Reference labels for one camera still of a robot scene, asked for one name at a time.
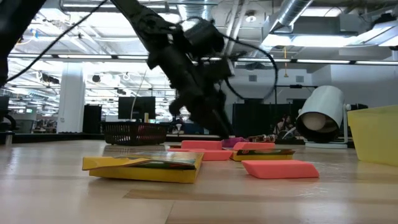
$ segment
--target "wicker basket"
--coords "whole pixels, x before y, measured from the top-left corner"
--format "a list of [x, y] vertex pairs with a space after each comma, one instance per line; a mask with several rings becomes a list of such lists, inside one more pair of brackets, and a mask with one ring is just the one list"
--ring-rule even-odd
[[166, 141], [167, 126], [136, 122], [102, 122], [105, 141], [120, 146], [144, 146]]

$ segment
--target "wooden table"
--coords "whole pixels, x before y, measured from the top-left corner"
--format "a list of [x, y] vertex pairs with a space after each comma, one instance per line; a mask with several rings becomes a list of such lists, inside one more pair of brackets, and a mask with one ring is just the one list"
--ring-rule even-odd
[[[260, 180], [223, 161], [204, 162], [195, 184], [174, 184], [89, 177], [81, 158], [104, 147], [0, 148], [1, 223], [398, 223], [398, 167], [358, 162], [353, 149], [299, 147], [295, 159], [314, 163], [319, 179]], [[118, 150], [138, 149], [105, 154]]]

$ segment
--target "yellow container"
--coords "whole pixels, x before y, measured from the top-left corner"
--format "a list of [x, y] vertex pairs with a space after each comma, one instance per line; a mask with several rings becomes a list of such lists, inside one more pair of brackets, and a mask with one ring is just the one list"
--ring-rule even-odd
[[359, 160], [398, 166], [398, 105], [349, 111], [348, 124]]

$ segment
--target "ceiling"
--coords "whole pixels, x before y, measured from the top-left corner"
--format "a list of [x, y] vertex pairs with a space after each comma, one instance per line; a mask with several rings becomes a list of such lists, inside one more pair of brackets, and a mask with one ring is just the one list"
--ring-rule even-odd
[[[279, 10], [282, 1], [250, 1], [247, 11], [252, 11], [256, 20], [247, 22], [243, 20], [238, 37], [240, 40], [252, 45], [261, 45], [263, 41], [262, 28], [268, 15]], [[88, 0], [64, 0], [63, 4], [93, 3], [98, 1]], [[205, 6], [209, 15], [215, 19], [215, 26], [220, 32], [226, 33], [228, 21], [231, 20], [230, 14], [234, 1], [207, 1]], [[152, 1], [149, 5], [162, 5], [164, 2]], [[387, 1], [339, 1], [339, 0], [315, 0], [312, 5], [303, 13], [302, 16], [336, 17], [342, 12], [357, 14], [364, 9], [368, 12], [391, 7], [397, 4], [395, 0]], [[24, 40], [17, 44], [12, 52], [20, 54], [41, 53], [51, 41], [66, 30], [71, 24], [79, 21], [87, 12], [86, 9], [69, 7], [70, 11], [62, 12], [59, 9], [58, 0], [48, 0], [48, 3], [36, 15], [29, 28], [24, 33]], [[186, 12], [194, 13], [191, 9], [184, 8], [183, 5], [170, 4], [173, 12], [178, 14], [161, 14], [163, 18], [170, 22], [178, 22], [182, 17], [187, 16]], [[242, 50], [251, 51], [245, 47], [234, 45], [233, 52]], [[94, 13], [87, 21], [72, 30], [61, 39], [49, 51], [49, 54], [115, 54], [115, 55], [146, 55], [147, 51], [136, 37], [131, 25], [113, 8], [104, 8], [101, 12]], [[326, 47], [274, 47], [271, 54], [275, 58], [317, 58], [317, 59], [385, 59], [391, 55], [387, 47], [350, 47], [350, 48], [326, 48]], [[9, 75], [14, 75], [21, 71], [30, 63], [30, 60], [18, 58], [9, 59]], [[310, 66], [293, 65], [292, 68], [306, 68]], [[20, 78], [14, 80], [12, 85], [36, 86], [36, 88], [7, 88], [4, 94], [10, 95], [13, 99], [11, 104], [15, 107], [24, 105], [46, 105], [39, 106], [40, 113], [54, 114], [57, 112], [59, 104], [59, 85], [50, 85], [53, 88], [42, 88], [49, 83], [43, 82], [40, 78], [42, 74], [50, 75], [62, 81], [63, 62], [39, 61], [32, 69]], [[102, 104], [104, 113], [116, 114], [117, 97], [120, 95], [111, 87], [118, 86], [120, 89], [125, 87], [137, 88], [142, 82], [142, 90], [125, 90], [126, 96], [156, 96], [157, 113], [167, 114], [168, 104], [175, 98], [175, 92], [170, 89], [169, 81], [161, 69], [149, 70], [145, 63], [121, 63], [121, 62], [84, 62], [84, 71], [87, 75], [86, 103]], [[102, 82], [92, 81], [93, 75], [99, 75]], [[96, 87], [109, 87], [109, 90], [99, 90]]]

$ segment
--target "magenta object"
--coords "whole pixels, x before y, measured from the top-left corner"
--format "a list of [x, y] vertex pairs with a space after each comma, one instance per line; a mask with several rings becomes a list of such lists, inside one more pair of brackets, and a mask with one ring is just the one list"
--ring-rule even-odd
[[238, 142], [248, 142], [248, 140], [242, 137], [238, 137], [238, 138], [229, 138], [221, 141], [223, 147], [234, 147], [235, 144]]

